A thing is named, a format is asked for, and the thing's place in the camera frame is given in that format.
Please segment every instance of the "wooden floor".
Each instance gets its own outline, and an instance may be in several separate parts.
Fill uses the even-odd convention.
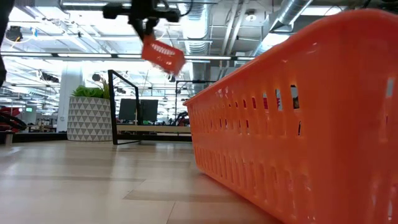
[[[192,145],[32,142],[0,147],[1,223],[266,223],[195,168]]]

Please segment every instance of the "computer monitor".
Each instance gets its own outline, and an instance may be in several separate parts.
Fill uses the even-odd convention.
[[[125,119],[131,121],[136,120],[136,109],[137,109],[136,100],[121,99],[119,119]]]
[[[143,121],[157,121],[158,102],[158,100],[141,100]]]

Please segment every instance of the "black metal frame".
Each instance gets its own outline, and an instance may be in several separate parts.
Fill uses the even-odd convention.
[[[121,142],[119,143],[118,139],[118,125],[116,122],[116,105],[114,101],[114,86],[113,86],[113,75],[116,75],[118,78],[126,82],[127,84],[134,87],[136,92],[136,110],[137,110],[137,123],[138,125],[142,124],[142,116],[141,116],[141,107],[139,104],[139,91],[138,87],[132,84],[129,80],[123,78],[119,73],[115,72],[114,70],[108,70],[108,85],[109,85],[109,100],[111,101],[111,122],[112,122],[112,141],[114,145],[121,145],[121,144],[129,144],[129,143],[136,143],[141,142],[141,140],[131,141],[131,142]]]
[[[15,133],[12,137],[12,143],[64,140],[68,140],[66,133]]]
[[[191,136],[163,136],[158,134],[118,134],[119,139],[123,140],[141,140],[141,141],[178,141],[192,142]]]
[[[179,83],[192,83],[192,84],[201,84],[201,83],[215,83],[217,81],[206,81],[206,80],[177,80],[175,82],[175,117],[174,119],[177,119],[177,95],[178,95],[178,84]]]

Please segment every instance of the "white geometric planter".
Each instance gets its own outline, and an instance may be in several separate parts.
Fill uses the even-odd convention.
[[[71,141],[112,141],[110,101],[71,96],[67,134]]]

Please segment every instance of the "orange object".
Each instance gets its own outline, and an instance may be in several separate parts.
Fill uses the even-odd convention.
[[[284,223],[398,223],[397,44],[398,16],[342,12],[201,91],[198,168]]]
[[[167,73],[178,75],[185,64],[184,53],[161,41],[155,40],[153,36],[145,36],[142,48],[142,59],[159,65]]]

